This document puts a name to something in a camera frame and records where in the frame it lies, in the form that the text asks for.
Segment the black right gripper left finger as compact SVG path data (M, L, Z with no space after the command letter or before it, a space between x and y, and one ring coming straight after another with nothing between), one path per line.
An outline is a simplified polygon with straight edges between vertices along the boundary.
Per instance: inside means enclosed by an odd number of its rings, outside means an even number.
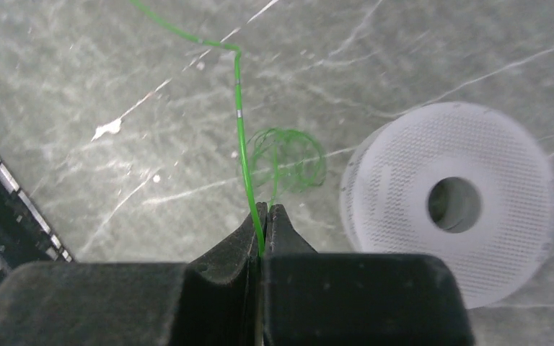
M251 217L176 262L31 262L0 284L0 345L254 345Z

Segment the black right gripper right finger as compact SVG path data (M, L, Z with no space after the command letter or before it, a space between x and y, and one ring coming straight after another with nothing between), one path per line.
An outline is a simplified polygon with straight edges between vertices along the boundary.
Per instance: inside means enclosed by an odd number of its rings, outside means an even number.
M263 258L266 345L474 345L454 274L411 253L318 252L273 206Z

